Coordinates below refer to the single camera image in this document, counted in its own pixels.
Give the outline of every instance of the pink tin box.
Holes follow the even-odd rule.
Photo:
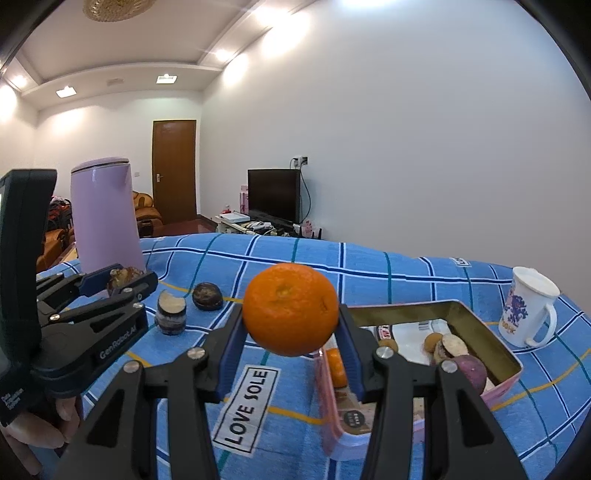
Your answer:
[[[500,403],[501,398],[517,382],[523,365],[517,357],[499,340],[496,335],[462,302],[456,300],[430,301],[398,305],[377,305],[349,307],[358,326],[397,325],[399,323],[425,322],[443,319],[452,333],[460,336],[467,344],[470,353],[477,356],[485,365],[489,379],[494,387],[482,394],[489,407]],[[316,359],[316,385],[320,393],[322,425],[322,444],[325,454],[333,460],[355,460],[365,457],[371,430],[367,425],[361,429],[350,428],[347,418],[356,408],[347,396],[348,389],[333,388],[329,365],[324,349]],[[415,417],[413,441],[424,440],[424,420]]]

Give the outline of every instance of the mug handle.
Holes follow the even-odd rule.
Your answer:
[[[533,338],[527,338],[525,339],[525,343],[527,343],[529,346],[535,347],[535,348],[539,348],[542,346],[545,346],[546,343],[548,343],[550,341],[550,339],[553,337],[554,332],[556,331],[556,309],[554,308],[554,305],[552,305],[551,303],[547,303],[544,308],[548,311],[548,315],[550,316],[550,326],[548,327],[548,333],[546,333],[546,336],[544,337],[544,339],[541,342],[536,342],[533,340]]]

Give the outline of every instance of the small orange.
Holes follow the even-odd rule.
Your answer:
[[[343,360],[340,357],[338,348],[330,348],[326,351],[326,359],[329,363],[330,378],[333,381],[333,387],[345,388],[349,381],[347,380],[347,373]]]
[[[273,265],[246,288],[242,316],[248,333],[277,355],[320,349],[335,331],[339,299],[322,274],[293,263]]]

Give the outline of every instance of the bed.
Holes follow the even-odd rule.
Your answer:
[[[216,312],[202,312],[187,298],[186,331],[178,337],[167,337],[151,328],[84,395],[85,412],[131,358],[157,365],[201,345],[211,329],[223,324],[234,302],[243,297],[249,280],[278,262],[298,262],[318,269],[333,283],[340,301],[348,305],[457,299],[493,331],[512,278],[511,269],[501,265],[409,258],[354,244],[311,239],[205,233],[142,239],[141,245],[147,267],[160,280],[158,290],[145,301],[150,324],[163,289],[188,297],[194,285],[210,281],[221,288],[225,304]],[[71,275],[79,270],[76,260],[42,275],[58,271]],[[591,403],[591,321],[566,296],[561,296],[555,307],[558,326],[546,348],[513,348],[524,372],[494,411],[532,480],[544,479],[557,465],[581,429]],[[357,480],[361,460],[336,462],[323,453],[311,355],[283,358],[265,352],[249,339],[238,374],[247,364],[275,367],[280,374],[253,454],[215,448],[221,478]],[[221,409],[222,405],[208,405],[210,429]],[[157,427],[160,480],[170,479],[166,416],[167,403],[163,400],[158,405]],[[421,478],[422,457],[422,445],[416,445],[412,479]]]

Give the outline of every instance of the love sole label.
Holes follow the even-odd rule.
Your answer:
[[[260,365],[244,367],[232,396],[217,418],[212,435],[215,446],[238,455],[254,454],[280,371]]]

